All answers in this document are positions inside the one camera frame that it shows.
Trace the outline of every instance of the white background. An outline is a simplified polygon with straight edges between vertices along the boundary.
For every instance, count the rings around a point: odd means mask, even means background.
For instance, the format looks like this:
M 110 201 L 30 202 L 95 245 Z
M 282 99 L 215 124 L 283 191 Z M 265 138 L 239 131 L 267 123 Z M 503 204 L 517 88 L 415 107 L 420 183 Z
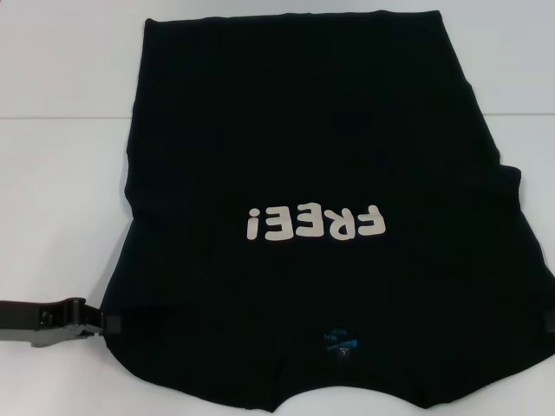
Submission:
M 131 219 L 125 145 L 146 18 L 440 10 L 503 163 L 555 268 L 555 3 L 501 0 L 3 0 L 0 3 L 0 299 L 99 306 Z M 129 374 L 103 339 L 0 344 L 0 414 L 243 415 Z M 263 414 L 254 411 L 250 414 Z M 555 414 L 555 357 L 423 411 L 333 387 L 279 415 Z

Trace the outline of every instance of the white table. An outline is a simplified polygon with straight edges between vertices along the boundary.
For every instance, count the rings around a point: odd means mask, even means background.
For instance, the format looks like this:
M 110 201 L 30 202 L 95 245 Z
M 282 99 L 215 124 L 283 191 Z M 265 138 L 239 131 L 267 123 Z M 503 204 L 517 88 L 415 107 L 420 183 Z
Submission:
M 523 172 L 523 210 L 555 270 L 555 3 L 3 0 L 0 299 L 100 304 L 131 218 L 124 152 L 147 17 L 379 9 L 441 10 L 503 163 Z M 555 357 L 430 411 L 333 387 L 300 394 L 277 414 L 551 416 L 553 392 Z M 138 380 L 96 338 L 45 349 L 0 343 L 0 414 L 248 413 Z

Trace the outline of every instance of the white surface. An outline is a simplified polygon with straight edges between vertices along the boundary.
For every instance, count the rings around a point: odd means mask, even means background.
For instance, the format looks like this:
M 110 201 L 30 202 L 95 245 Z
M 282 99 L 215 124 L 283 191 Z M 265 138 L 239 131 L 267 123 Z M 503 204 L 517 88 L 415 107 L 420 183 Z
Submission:
M 128 117 L 147 17 L 442 11 L 485 113 L 555 113 L 555 3 L 488 1 L 3 0 L 0 3 L 0 299 L 100 304 L 130 221 L 123 197 Z M 555 268 L 555 115 L 486 117 L 503 162 L 523 171 L 524 212 Z M 452 405 L 423 411 L 334 387 L 278 415 L 552 416 L 555 357 Z M 129 374 L 102 339 L 32 349 L 0 343 L 0 414 L 265 414 L 214 405 Z
M 127 117 L 143 23 L 285 12 L 440 10 L 484 113 L 555 112 L 551 0 L 3 0 L 0 117 Z

